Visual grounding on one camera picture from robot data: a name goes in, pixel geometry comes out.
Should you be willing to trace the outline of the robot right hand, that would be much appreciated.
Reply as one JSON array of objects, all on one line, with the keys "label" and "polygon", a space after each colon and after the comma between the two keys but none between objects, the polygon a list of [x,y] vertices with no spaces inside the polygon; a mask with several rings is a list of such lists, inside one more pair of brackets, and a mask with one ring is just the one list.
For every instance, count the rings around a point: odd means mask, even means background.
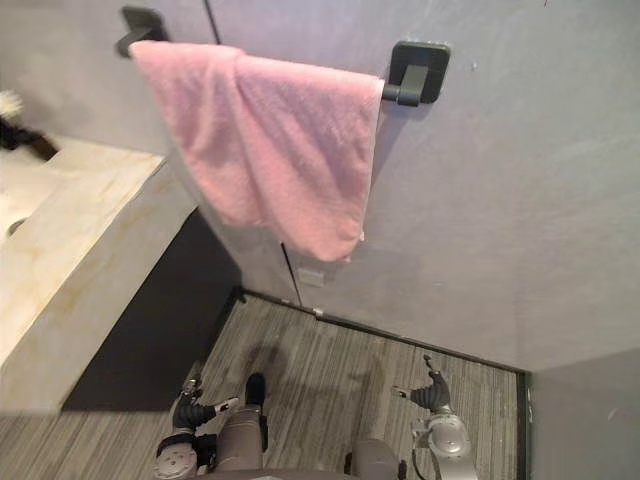
[{"label": "robot right hand", "polygon": [[451,396],[448,383],[441,371],[432,365],[429,355],[424,354],[423,360],[428,369],[431,384],[416,389],[394,385],[392,387],[393,392],[400,398],[406,399],[432,414],[451,412]]}]

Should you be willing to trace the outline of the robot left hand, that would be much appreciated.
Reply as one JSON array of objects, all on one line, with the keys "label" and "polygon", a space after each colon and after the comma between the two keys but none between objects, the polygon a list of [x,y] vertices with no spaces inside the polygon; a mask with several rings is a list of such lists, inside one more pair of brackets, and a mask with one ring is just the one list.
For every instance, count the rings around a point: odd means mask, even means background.
[{"label": "robot left hand", "polygon": [[171,426],[176,433],[195,433],[196,430],[221,413],[240,405],[237,396],[214,404],[199,402],[202,390],[203,363],[196,361],[182,385],[182,389],[171,409]]}]

